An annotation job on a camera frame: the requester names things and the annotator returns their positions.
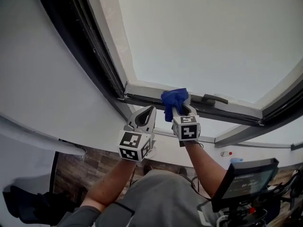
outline wooden floor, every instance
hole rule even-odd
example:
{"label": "wooden floor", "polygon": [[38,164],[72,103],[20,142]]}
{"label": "wooden floor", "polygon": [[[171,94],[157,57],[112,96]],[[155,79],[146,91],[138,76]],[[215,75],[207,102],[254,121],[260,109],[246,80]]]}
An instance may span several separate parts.
{"label": "wooden floor", "polygon": [[[59,153],[55,180],[54,193],[68,192],[68,195],[73,201],[77,201],[79,192],[83,192],[81,199],[84,198],[87,190],[96,182],[108,173],[112,167],[119,161],[117,153],[108,152],[104,150],[84,147],[86,154],[82,157]],[[151,165],[154,169],[162,169],[177,173],[182,166],[172,165],[167,163],[147,160],[144,164]],[[143,177],[143,167],[137,166],[134,173],[133,181]],[[286,183],[292,176],[292,173],[299,166],[289,166],[279,169],[278,174],[271,182],[271,184],[278,184],[280,182]],[[192,179],[196,176],[193,168],[186,167],[188,177]],[[125,186],[120,198],[126,193],[129,187],[129,182]],[[201,185],[199,185],[199,192],[207,196]],[[274,219],[269,226],[282,226],[284,219],[289,215],[289,203],[282,203],[280,215]]]}

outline blue cloth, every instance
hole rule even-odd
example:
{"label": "blue cloth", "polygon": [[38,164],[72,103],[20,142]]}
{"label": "blue cloth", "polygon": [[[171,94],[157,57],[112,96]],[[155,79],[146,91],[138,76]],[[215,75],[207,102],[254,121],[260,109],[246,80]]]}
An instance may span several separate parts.
{"label": "blue cloth", "polygon": [[161,95],[162,102],[165,105],[165,121],[172,121],[172,107],[176,107],[183,114],[182,104],[188,99],[186,88],[175,89],[169,92],[164,92]]}

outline forearm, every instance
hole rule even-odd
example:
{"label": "forearm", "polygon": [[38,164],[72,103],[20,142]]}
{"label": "forearm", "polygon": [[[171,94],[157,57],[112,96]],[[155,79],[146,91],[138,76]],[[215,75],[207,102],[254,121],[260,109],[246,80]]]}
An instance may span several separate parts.
{"label": "forearm", "polygon": [[200,183],[212,198],[219,188],[226,170],[216,163],[198,144],[186,143],[185,147]]}
{"label": "forearm", "polygon": [[105,177],[91,187],[81,206],[89,205],[103,211],[118,198],[135,167],[134,161],[120,160]]}

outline monitor screen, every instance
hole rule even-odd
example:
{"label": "monitor screen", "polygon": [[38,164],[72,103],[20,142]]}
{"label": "monitor screen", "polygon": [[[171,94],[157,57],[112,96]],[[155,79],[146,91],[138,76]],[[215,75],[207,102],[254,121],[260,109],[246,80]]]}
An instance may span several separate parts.
{"label": "monitor screen", "polygon": [[262,190],[273,170],[235,176],[222,199],[254,194]]}

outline person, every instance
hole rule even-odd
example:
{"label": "person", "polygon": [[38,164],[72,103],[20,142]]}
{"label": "person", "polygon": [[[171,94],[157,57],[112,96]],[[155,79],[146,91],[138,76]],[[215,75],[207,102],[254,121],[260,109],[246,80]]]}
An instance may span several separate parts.
{"label": "person", "polygon": [[[193,141],[185,148],[204,190],[212,198],[226,171]],[[151,170],[134,182],[124,198],[117,198],[136,162],[121,159],[88,191],[81,206],[64,217],[58,227],[195,227],[216,226],[222,212],[197,194],[190,182],[175,173]]]}

